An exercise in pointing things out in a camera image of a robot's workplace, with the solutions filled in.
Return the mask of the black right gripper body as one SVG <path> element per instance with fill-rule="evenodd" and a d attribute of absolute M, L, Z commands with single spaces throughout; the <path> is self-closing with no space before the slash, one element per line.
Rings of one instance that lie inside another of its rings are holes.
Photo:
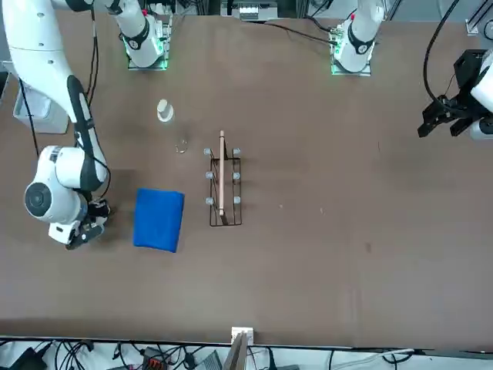
<path fill-rule="evenodd" d="M 105 210 L 91 210 L 79 225 L 79 236 L 82 240 L 91 240 L 101 235 L 106 222 Z"/>

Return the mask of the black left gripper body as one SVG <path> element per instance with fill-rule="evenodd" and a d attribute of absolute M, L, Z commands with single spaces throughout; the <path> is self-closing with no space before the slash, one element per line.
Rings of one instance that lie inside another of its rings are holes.
<path fill-rule="evenodd" d="M 454 63 L 458 94 L 446 101 L 452 116 L 477 116 L 486 112 L 471 94 L 478 82 L 485 54 L 485 49 L 467 49 Z"/>

